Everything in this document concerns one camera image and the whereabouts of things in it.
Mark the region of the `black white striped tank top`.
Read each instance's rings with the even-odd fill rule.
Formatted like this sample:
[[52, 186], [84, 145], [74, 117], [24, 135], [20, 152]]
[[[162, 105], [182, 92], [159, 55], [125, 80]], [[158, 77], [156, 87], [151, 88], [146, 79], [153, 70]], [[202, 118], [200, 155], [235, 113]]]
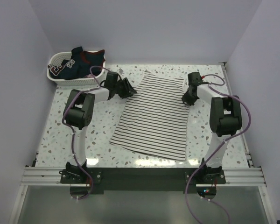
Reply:
[[184, 78], [144, 73], [129, 97], [110, 144], [170, 160], [186, 159], [189, 107], [182, 102]]

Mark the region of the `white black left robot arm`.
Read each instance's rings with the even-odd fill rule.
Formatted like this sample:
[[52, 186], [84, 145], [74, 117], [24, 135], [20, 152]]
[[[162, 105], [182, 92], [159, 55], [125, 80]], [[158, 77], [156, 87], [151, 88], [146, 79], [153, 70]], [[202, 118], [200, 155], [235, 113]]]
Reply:
[[94, 105], [108, 101], [115, 95], [128, 98], [135, 94], [137, 91], [129, 80], [112, 71], [107, 72], [106, 79], [97, 87], [84, 91], [71, 90], [62, 117], [62, 124], [71, 129], [70, 159], [66, 163], [63, 179], [72, 178], [77, 183], [93, 183], [92, 176], [87, 171], [85, 137], [93, 117]]

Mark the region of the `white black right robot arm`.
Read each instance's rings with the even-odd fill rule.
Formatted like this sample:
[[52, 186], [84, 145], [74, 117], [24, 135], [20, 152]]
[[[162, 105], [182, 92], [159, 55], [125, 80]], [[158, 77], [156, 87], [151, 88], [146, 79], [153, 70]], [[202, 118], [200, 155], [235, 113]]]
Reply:
[[209, 124], [212, 137], [202, 163], [188, 177], [189, 183], [211, 183], [224, 178], [223, 157], [228, 143], [242, 128], [240, 102], [234, 96], [215, 90], [212, 82], [205, 82], [199, 72], [188, 74], [189, 87], [182, 96], [182, 102], [193, 106], [199, 99], [210, 105]]

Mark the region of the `navy maroon tank top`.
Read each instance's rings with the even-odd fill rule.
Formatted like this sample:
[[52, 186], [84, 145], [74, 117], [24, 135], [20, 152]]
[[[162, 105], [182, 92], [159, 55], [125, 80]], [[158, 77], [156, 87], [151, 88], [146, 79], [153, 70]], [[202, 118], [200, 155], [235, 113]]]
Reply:
[[98, 76], [105, 62], [105, 50], [96, 52], [83, 50], [82, 47], [74, 48], [71, 51], [71, 58], [64, 59], [59, 66], [48, 65], [49, 74], [54, 79], [73, 80], [85, 78], [90, 74], [90, 68], [94, 76]]

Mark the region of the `white plastic laundry basket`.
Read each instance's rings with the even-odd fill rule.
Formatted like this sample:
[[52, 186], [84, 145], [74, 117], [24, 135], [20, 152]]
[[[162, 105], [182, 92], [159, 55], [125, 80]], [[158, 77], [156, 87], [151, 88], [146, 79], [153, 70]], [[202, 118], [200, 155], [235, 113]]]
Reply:
[[[60, 52], [55, 55], [53, 55], [49, 61], [48, 65], [54, 65], [54, 66], [59, 66], [61, 65], [62, 61], [64, 59], [69, 60], [71, 58], [71, 51], [68, 52]], [[103, 63], [103, 67], [98, 66], [99, 68], [102, 69], [101, 73], [98, 76], [94, 76], [91, 69], [94, 68], [92, 66], [90, 68], [90, 74], [87, 75], [85, 78], [78, 78], [78, 79], [73, 79], [73, 80], [64, 80], [64, 79], [54, 79], [50, 76], [49, 74], [49, 69], [47, 67], [47, 78], [53, 82], [55, 82], [57, 85], [60, 86], [79, 86], [79, 85], [93, 85], [101, 82], [103, 80], [103, 76], [105, 73], [105, 70], [103, 69], [105, 67], [105, 62]]]

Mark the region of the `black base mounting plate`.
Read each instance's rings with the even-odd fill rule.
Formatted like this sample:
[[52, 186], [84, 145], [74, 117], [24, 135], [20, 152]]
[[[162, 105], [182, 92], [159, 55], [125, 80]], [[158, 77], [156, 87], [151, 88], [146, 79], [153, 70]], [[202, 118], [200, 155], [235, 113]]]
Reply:
[[221, 168], [87, 168], [59, 171], [62, 184], [70, 185], [73, 195], [103, 194], [105, 191], [187, 191], [195, 193], [199, 184], [225, 184]]

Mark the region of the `aluminium right side rail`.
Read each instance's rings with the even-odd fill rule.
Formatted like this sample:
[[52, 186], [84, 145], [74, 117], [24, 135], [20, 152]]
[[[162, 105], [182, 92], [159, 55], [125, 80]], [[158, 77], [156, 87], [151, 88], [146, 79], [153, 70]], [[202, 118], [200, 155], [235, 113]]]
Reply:
[[248, 122], [248, 126], [246, 126], [244, 129], [242, 128], [242, 125], [243, 125], [242, 113], [241, 113], [242, 102], [240, 101], [238, 96], [232, 94], [231, 85], [230, 85], [230, 82], [227, 77], [226, 63], [222, 63], [221, 68], [222, 68], [222, 71], [224, 74], [226, 86], [228, 88], [228, 93], [229, 93], [229, 94], [224, 94], [224, 96], [227, 96], [229, 98], [228, 101], [229, 101], [230, 106], [227, 111], [231, 112], [230, 115], [225, 115], [225, 117], [229, 117], [229, 118], [224, 118], [224, 120], [227, 119], [229, 122], [231, 122], [231, 126], [233, 126], [233, 127], [230, 127], [230, 130], [234, 129], [234, 131], [238, 132], [238, 133], [232, 134], [232, 138], [236, 138], [238, 136], [241, 138], [241, 141], [242, 141], [244, 149], [245, 149], [245, 156], [246, 156], [248, 167], [254, 168], [252, 156], [248, 149], [248, 145], [247, 145], [247, 142], [246, 142], [245, 136], [244, 136], [244, 133], [250, 127], [250, 122]]

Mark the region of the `aluminium rail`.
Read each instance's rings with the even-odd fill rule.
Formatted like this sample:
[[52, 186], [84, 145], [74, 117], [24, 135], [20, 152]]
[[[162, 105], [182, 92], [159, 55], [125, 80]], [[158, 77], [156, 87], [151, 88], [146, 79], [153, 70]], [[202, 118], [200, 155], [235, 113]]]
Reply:
[[245, 136], [244, 136], [244, 133], [250, 127], [250, 122], [248, 122], [248, 126], [246, 126], [244, 129], [242, 128], [242, 125], [243, 125], [242, 113], [241, 113], [242, 102], [240, 101], [238, 96], [232, 94], [231, 85], [230, 85], [230, 82], [227, 77], [226, 63], [222, 63], [221, 68], [222, 68], [222, 71], [224, 74], [226, 86], [228, 88], [228, 93], [229, 93], [229, 94], [224, 94], [224, 96], [227, 96], [229, 98], [228, 101], [229, 101], [230, 106], [227, 111], [231, 112], [230, 115], [225, 115], [225, 117], [229, 117], [229, 118], [224, 118], [224, 120], [227, 119], [229, 122], [231, 122], [231, 126], [233, 126], [233, 127], [230, 127], [230, 130], [234, 129], [234, 131], [238, 132], [238, 133], [232, 134], [232, 138], [236, 138], [238, 136], [241, 138], [241, 141], [242, 141], [244, 149], [245, 149], [245, 156], [246, 156], [248, 167], [254, 168], [252, 156], [248, 149], [248, 145], [247, 145], [247, 142], [246, 142]]
[[[57, 167], [28, 167], [24, 169], [21, 185], [54, 186], [60, 185], [61, 175]], [[266, 181], [261, 168], [225, 168], [224, 177], [227, 186], [264, 187]]]

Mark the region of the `aluminium front rail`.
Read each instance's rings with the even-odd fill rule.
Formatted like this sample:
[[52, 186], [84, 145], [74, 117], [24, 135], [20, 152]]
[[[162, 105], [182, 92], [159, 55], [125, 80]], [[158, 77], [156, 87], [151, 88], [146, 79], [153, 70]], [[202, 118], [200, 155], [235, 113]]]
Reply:
[[[60, 185], [61, 175], [57, 167], [28, 167], [24, 169], [21, 185], [54, 186]], [[264, 187], [266, 181], [261, 168], [225, 168], [224, 177], [227, 186]]]

